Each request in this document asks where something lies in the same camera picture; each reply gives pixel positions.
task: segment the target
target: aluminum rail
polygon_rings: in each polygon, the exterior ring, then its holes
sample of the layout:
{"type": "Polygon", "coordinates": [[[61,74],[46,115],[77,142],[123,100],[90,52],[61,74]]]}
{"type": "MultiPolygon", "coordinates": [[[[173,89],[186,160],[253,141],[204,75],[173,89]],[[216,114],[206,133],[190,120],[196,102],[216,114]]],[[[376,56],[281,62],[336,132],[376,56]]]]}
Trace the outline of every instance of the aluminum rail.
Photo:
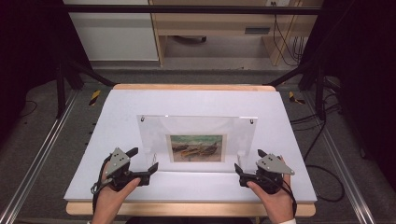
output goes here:
{"type": "Polygon", "coordinates": [[[42,5],[42,9],[85,13],[195,13],[195,14],[272,14],[333,15],[341,8],[322,7],[238,7],[238,6],[146,6],[146,5],[42,5]]]}
{"type": "MultiPolygon", "coordinates": [[[[314,100],[312,99],[310,94],[303,92],[304,98],[307,99],[308,105],[313,113],[314,110],[314,100]]],[[[346,163],[344,162],[343,158],[341,157],[337,146],[335,145],[334,141],[332,140],[332,136],[324,127],[323,130],[323,141],[325,142],[329,156],[332,160],[332,164],[334,165],[337,174],[339,175],[340,179],[342,180],[344,187],[346,189],[346,195],[349,198],[350,203],[356,213],[356,216],[359,219],[361,224],[375,224],[374,217],[367,206],[366,201],[364,201],[363,196],[361,195],[361,191],[359,190],[355,180],[353,179],[352,174],[349,172],[346,163]]]]}
{"type": "Polygon", "coordinates": [[[13,223],[15,218],[17,217],[18,213],[21,210],[21,207],[26,200],[30,190],[32,189],[35,180],[40,173],[46,158],[50,154],[53,144],[55,143],[67,117],[72,110],[72,107],[77,99],[78,91],[72,91],[68,100],[67,100],[67,107],[62,114],[62,116],[55,120],[54,124],[52,125],[49,134],[47,135],[43,145],[38,150],[37,155],[35,156],[35,160],[32,162],[28,172],[26,173],[25,177],[23,178],[20,186],[18,187],[17,191],[15,192],[14,196],[8,203],[6,209],[2,212],[0,216],[0,223],[1,224],[10,224],[13,223]]]}

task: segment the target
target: small painting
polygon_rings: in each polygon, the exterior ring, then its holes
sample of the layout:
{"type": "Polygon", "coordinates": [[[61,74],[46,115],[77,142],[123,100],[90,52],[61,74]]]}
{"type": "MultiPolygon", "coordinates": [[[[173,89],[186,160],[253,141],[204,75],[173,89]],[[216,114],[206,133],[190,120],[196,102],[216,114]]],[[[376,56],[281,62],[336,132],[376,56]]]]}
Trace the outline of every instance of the small painting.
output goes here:
{"type": "Polygon", "coordinates": [[[171,161],[224,161],[225,135],[168,135],[171,161]]]}

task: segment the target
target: white cabinet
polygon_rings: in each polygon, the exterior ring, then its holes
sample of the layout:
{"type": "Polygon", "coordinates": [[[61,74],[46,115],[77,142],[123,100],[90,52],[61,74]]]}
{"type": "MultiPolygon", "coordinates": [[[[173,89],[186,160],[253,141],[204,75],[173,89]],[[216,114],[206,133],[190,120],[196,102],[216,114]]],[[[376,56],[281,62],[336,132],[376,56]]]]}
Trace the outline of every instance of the white cabinet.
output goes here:
{"type": "MultiPolygon", "coordinates": [[[[81,5],[147,5],[147,0],[64,0],[81,5]]],[[[149,13],[70,13],[90,61],[158,61],[149,13]]]]}

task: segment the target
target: white board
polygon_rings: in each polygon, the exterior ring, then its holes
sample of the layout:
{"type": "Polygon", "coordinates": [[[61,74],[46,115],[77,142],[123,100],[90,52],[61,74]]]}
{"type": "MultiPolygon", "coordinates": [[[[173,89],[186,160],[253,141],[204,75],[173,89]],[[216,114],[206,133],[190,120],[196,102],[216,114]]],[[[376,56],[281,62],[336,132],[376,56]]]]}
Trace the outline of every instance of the white board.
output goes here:
{"type": "MultiPolygon", "coordinates": [[[[148,5],[145,0],[64,0],[80,5],[148,5]]],[[[69,13],[90,61],[158,61],[149,13],[69,13]]]]}
{"type": "MultiPolygon", "coordinates": [[[[256,129],[245,173],[257,169],[257,149],[281,155],[294,170],[291,187],[298,203],[317,200],[304,161],[290,127],[288,115],[276,91],[153,91],[113,90],[107,96],[90,143],[64,196],[67,201],[90,201],[91,186],[99,176],[105,157],[115,147],[127,151],[143,148],[138,115],[203,117],[254,117],[256,129]]],[[[127,200],[139,202],[258,202],[250,189],[239,186],[235,173],[160,171],[150,185],[139,187],[127,200]]],[[[146,171],[143,151],[131,158],[132,171],[146,171]]]]}

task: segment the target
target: human hand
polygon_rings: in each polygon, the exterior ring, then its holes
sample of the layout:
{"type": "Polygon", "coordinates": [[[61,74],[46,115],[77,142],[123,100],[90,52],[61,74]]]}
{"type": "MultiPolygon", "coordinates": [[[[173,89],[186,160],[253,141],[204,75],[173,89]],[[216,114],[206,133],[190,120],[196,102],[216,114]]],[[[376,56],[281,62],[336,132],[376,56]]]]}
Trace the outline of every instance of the human hand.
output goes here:
{"type": "Polygon", "coordinates": [[[99,192],[92,224],[112,223],[119,212],[122,203],[126,197],[128,197],[128,195],[134,191],[134,189],[136,189],[136,187],[139,185],[139,182],[140,178],[136,178],[118,192],[112,189],[109,185],[102,188],[99,192]]]}
{"type": "MultiPolygon", "coordinates": [[[[289,189],[290,175],[283,175],[283,187],[289,189]]],[[[268,194],[259,185],[248,181],[247,185],[260,198],[272,223],[282,223],[294,219],[293,199],[283,189],[275,194],[268,194]]]]}

